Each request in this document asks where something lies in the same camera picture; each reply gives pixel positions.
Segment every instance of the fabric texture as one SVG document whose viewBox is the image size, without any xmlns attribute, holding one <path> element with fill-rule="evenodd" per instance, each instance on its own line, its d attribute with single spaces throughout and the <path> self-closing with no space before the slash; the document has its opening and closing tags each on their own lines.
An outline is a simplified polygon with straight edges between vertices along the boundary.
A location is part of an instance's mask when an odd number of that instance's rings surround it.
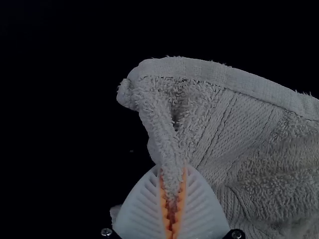
<svg viewBox="0 0 319 239">
<path fill-rule="evenodd" d="M 173 202 L 182 168 L 249 239 L 319 239 L 319 100 L 211 61 L 149 59 L 119 86 Z"/>
</svg>

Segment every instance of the screw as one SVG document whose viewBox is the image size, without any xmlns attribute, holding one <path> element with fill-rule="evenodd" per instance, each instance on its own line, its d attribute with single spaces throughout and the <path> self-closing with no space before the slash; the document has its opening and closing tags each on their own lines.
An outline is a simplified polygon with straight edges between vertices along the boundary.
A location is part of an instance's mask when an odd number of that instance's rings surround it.
<svg viewBox="0 0 319 239">
<path fill-rule="evenodd" d="M 231 234 L 232 238 L 234 239 L 240 239 L 241 238 L 241 232 L 240 231 L 233 231 L 233 233 Z"/>
<path fill-rule="evenodd" d="M 113 233 L 113 231 L 109 228 L 103 228 L 101 230 L 101 235 L 104 237 L 109 237 L 112 233 Z"/>
</svg>

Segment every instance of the towel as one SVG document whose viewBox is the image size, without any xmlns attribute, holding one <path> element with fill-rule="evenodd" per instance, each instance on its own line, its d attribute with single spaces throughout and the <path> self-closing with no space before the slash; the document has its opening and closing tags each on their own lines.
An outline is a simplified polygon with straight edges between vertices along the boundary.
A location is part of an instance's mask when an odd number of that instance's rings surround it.
<svg viewBox="0 0 319 239">
<path fill-rule="evenodd" d="M 172 204 L 190 164 L 248 239 L 319 239 L 318 99 L 216 62 L 166 57 L 134 68 L 117 100 L 139 112 Z"/>
</svg>

